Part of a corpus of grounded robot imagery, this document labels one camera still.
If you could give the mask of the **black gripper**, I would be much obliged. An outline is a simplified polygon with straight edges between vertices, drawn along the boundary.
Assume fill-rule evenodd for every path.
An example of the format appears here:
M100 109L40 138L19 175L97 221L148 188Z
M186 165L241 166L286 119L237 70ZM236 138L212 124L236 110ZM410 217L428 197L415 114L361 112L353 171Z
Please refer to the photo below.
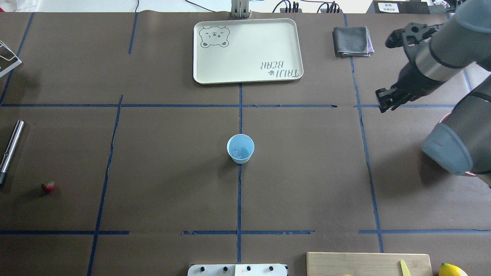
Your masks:
M403 47L408 63L399 73L398 80L390 89L378 89L375 91L379 102L379 110L384 113L387 110L395 110L408 101L415 101L420 97L429 95L439 88L443 82L430 79L416 66L417 54L422 54L430 38L443 24L429 26L427 24L409 23L405 28L393 30L385 41L387 48Z

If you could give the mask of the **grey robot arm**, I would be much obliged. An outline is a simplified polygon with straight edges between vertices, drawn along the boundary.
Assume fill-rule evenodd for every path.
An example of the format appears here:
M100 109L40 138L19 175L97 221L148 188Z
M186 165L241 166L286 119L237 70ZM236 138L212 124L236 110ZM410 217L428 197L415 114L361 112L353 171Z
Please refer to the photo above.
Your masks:
M440 25L409 23L386 47L403 47L408 63L390 89L375 92L380 112L427 96L465 67L490 70L490 1L468 0ZM490 184L490 77L472 89L422 143L422 151L454 175L473 173Z

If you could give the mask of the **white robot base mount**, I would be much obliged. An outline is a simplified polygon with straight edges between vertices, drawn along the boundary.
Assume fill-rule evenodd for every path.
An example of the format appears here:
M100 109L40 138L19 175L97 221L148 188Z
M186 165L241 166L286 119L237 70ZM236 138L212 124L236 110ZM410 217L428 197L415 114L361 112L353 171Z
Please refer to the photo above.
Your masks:
M260 264L195 264L188 276L288 276L287 265L279 263Z

